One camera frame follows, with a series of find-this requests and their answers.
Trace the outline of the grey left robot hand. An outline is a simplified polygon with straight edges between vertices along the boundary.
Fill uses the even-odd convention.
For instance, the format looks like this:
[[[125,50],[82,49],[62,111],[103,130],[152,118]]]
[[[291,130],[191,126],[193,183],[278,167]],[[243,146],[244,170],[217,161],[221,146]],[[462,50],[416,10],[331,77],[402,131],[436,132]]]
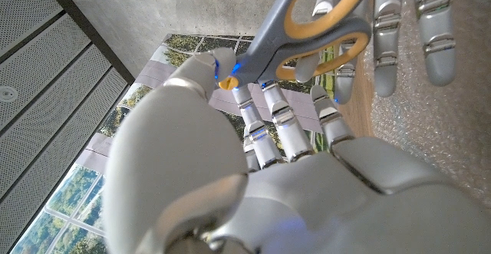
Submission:
[[[236,56],[188,58],[127,116],[103,196],[112,253],[488,253],[490,214],[375,137],[330,124],[329,152],[250,172],[209,105]]]

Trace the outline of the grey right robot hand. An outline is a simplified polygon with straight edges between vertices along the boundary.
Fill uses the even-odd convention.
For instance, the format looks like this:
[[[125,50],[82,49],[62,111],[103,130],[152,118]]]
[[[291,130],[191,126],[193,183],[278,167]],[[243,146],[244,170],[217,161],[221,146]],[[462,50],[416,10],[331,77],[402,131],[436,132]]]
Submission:
[[[453,0],[414,1],[428,78],[436,86],[445,86],[456,76],[456,42],[451,19]],[[348,15],[361,19],[366,4],[365,0],[317,0],[312,14],[316,19],[314,25],[317,28],[332,26]],[[343,35],[337,42],[342,44],[349,41],[351,46],[340,57],[320,63],[316,53],[309,52],[299,57],[292,73],[282,68],[277,75],[281,79],[294,78],[306,82],[314,76],[344,66],[371,42],[374,48],[374,88],[378,96],[389,97],[395,92],[397,83],[401,21],[402,0],[374,0],[371,35],[361,31]]]

